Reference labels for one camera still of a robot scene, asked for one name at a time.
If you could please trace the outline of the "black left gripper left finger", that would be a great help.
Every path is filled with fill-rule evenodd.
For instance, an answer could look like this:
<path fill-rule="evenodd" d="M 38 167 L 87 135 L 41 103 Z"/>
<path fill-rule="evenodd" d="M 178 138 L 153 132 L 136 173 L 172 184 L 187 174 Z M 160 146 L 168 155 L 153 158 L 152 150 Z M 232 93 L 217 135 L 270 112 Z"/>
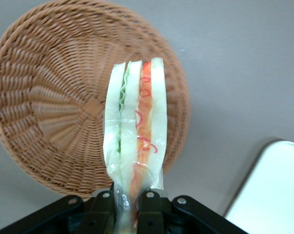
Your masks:
<path fill-rule="evenodd" d="M 102 191 L 87 201 L 65 196 L 0 229 L 0 234 L 111 234 L 114 224 L 114 197 Z"/>

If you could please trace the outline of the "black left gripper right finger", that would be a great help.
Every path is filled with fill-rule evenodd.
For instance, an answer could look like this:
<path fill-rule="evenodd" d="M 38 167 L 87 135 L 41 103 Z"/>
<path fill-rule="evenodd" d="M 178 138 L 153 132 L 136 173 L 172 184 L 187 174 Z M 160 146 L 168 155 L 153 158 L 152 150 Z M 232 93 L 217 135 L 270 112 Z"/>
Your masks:
<path fill-rule="evenodd" d="M 190 196 L 170 201 L 156 191 L 139 197 L 139 234 L 245 234 L 246 232 Z"/>

